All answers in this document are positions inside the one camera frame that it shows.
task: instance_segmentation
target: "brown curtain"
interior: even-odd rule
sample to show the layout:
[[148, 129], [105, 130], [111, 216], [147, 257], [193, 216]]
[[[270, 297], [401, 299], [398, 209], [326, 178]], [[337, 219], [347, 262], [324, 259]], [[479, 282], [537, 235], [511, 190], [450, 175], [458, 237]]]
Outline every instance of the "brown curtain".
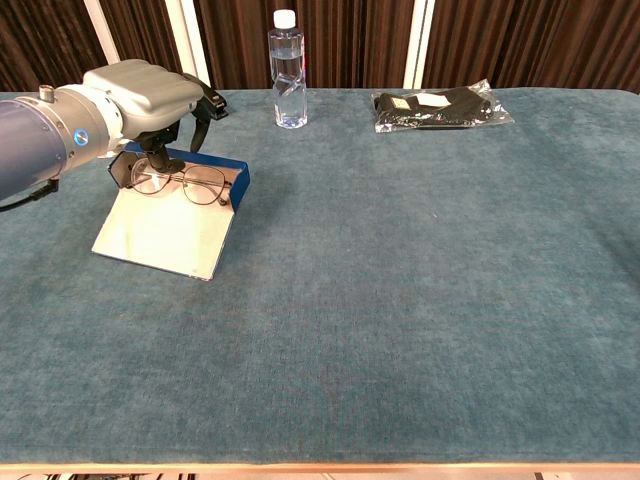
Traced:
[[438, 0], [424, 88], [640, 91], [638, 0]]
[[401, 87], [413, 0], [196, 0], [217, 88], [269, 88], [273, 11], [296, 11], [305, 34], [307, 85]]
[[164, 0], [100, 0], [120, 59], [141, 58], [182, 72]]
[[0, 91], [81, 83], [106, 63], [82, 0], [0, 1]]

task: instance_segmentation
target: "teal carpet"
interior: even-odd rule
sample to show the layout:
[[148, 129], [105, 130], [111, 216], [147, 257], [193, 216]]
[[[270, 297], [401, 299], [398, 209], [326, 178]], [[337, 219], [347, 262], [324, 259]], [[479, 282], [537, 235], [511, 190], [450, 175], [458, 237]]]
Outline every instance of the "teal carpet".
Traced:
[[379, 135], [369, 94], [225, 93], [209, 283], [91, 253], [105, 161], [1, 214], [0, 461], [640, 462], [640, 99]]

